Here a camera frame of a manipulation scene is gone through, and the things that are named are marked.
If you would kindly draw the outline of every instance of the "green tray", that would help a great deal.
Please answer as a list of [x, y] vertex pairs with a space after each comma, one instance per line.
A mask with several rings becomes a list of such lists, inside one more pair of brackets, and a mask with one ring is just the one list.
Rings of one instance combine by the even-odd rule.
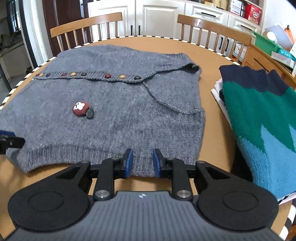
[[253, 33], [256, 35], [255, 45], [258, 48], [262, 49], [268, 55], [271, 56], [272, 51], [277, 53], [279, 49], [283, 49], [281, 46], [262, 36], [261, 34], [258, 34], [256, 32]]

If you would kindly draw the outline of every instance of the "gray ribbed mat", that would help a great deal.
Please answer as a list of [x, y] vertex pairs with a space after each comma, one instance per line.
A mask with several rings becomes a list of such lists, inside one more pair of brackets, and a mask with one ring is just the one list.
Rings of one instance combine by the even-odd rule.
[[9, 241], [263, 241], [281, 240], [268, 229], [233, 233], [202, 219], [188, 201], [167, 191], [120, 191], [108, 201], [96, 202], [89, 214], [70, 228], [54, 233], [16, 230]]

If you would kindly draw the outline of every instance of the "window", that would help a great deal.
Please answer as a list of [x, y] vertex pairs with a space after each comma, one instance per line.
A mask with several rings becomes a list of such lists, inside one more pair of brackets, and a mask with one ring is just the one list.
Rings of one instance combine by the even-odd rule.
[[7, 0], [7, 20], [9, 25], [10, 34], [20, 34], [20, 17], [18, 11], [18, 1], [17, 0]]

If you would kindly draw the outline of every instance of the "metal bolt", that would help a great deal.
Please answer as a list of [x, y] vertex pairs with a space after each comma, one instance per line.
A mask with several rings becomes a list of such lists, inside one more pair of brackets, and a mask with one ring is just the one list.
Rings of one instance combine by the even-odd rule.
[[99, 198], [105, 198], [110, 195], [110, 193], [107, 190], [98, 190], [95, 192], [95, 195]]
[[180, 190], [180, 191], [177, 191], [177, 195], [178, 197], [181, 197], [181, 198], [187, 198], [191, 196], [191, 192], [187, 190]]

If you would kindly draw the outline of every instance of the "wooden chair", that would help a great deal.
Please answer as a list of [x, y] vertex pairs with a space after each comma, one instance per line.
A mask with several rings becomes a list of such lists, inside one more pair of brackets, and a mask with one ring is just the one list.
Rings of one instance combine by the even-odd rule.
[[209, 41], [210, 41], [210, 36], [211, 36], [211, 32], [214, 32], [217, 34], [216, 36], [216, 40], [215, 40], [215, 45], [214, 45], [214, 50], [216, 50], [217, 45], [218, 45], [218, 41], [219, 41], [219, 36], [223, 35], [225, 36], [224, 41], [222, 43], [222, 48], [221, 48], [221, 53], [223, 54], [225, 51], [225, 47], [226, 47], [226, 42], [228, 38], [231, 38], [234, 40], [233, 45], [231, 47], [230, 53], [228, 55], [228, 57], [231, 57], [233, 54], [233, 51], [235, 49], [235, 44], [236, 42], [240, 42], [242, 44], [239, 53], [237, 55], [236, 61], [239, 60], [243, 48], [244, 46], [250, 46], [251, 44], [251, 36], [249, 36], [248, 34], [242, 33], [242, 32], [238, 32], [234, 29], [225, 27], [221, 24], [218, 23], [213, 23], [213, 22], [209, 22], [206, 20], [202, 20], [202, 19], [198, 19], [198, 18], [194, 18], [194, 17], [190, 17], [190, 16], [186, 16], [186, 15], [178, 15], [178, 23], [182, 24], [182, 32], [181, 32], [181, 40], [184, 39], [184, 25], [189, 25], [190, 26], [190, 34], [189, 34], [189, 42], [191, 42], [192, 40], [192, 32], [193, 32], [193, 27], [197, 27], [200, 29], [199, 34], [198, 34], [198, 39], [197, 39], [197, 44], [200, 45], [200, 40], [202, 37], [202, 30], [208, 30], [208, 34], [207, 34], [207, 41], [206, 41], [206, 45], [205, 47], [208, 48], [209, 46]]
[[92, 25], [97, 25], [98, 26], [98, 31], [99, 31], [99, 39], [101, 40], [102, 35], [101, 35], [100, 25], [103, 24], [103, 23], [107, 24], [107, 38], [110, 38], [109, 23], [110, 22], [115, 22], [115, 37], [117, 37], [118, 36], [117, 21], [122, 21], [122, 13], [121, 12], [110, 13], [110, 14], [105, 14], [105, 15], [101, 15], [101, 16], [81, 19], [81, 20], [74, 21], [74, 22], [71, 22], [71, 23], [66, 23], [66, 24], [63, 24], [61, 26], [57, 26], [55, 28], [50, 29], [50, 35], [51, 35], [52, 38], [57, 37], [59, 48], [60, 48], [61, 51], [63, 51], [64, 48], [63, 48], [63, 44], [62, 44], [61, 34], [65, 35], [68, 49], [70, 49], [71, 46], [70, 46], [70, 41], [69, 41], [69, 37], [68, 37], [68, 34], [67, 34], [68, 32], [73, 31], [75, 44], [76, 44], [76, 46], [78, 46], [78, 38], [77, 38], [77, 33], [76, 33], [77, 29], [81, 29], [83, 42], [86, 43], [86, 38], [85, 38], [85, 35], [84, 35], [84, 28], [85, 27], [89, 27], [91, 41], [93, 41], [93, 33], [92, 33], [91, 26]]

